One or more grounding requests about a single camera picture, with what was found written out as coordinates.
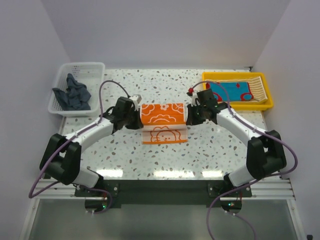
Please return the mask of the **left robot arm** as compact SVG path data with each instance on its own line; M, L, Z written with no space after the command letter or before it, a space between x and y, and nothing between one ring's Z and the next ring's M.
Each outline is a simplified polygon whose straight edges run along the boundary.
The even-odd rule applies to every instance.
M123 127L131 130L143 128L140 117L140 95L119 97L112 112L104 112L92 124L68 135L54 134L48 142L39 169L58 182L86 187L92 196L104 190L104 177L81 167L82 153Z

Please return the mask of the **orange white patterned cloth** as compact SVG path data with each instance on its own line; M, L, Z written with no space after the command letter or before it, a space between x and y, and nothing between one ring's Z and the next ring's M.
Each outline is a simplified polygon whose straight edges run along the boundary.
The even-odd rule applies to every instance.
M142 104L142 143L180 144L188 141L187 108L183 103Z

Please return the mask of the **yellow striped Doraemon towel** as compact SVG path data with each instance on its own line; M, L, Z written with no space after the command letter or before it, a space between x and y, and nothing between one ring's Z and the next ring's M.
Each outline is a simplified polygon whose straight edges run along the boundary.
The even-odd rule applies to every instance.
M247 82L251 93L253 94L253 100L250 101L230 101L230 102L252 102L252 103L262 103L265 102L268 97L263 86L263 81L260 76L251 78L239 78L239 79L209 79L209 82Z

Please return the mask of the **red patterned towel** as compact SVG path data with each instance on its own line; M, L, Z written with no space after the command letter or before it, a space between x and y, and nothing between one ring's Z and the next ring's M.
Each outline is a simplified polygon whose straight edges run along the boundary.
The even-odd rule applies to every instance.
M218 102L246 102L254 99L248 82L207 82L206 89L211 89Z

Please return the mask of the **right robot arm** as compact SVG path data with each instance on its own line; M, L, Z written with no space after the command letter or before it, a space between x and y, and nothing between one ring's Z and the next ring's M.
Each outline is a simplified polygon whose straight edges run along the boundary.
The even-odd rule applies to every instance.
M238 115L226 102L219 103L211 89L195 91L190 88L187 95L187 126L196 126L211 121L236 136L246 147L246 161L240 168L223 177L223 192L235 196L241 186L261 180L283 169L287 165L280 134L265 131Z

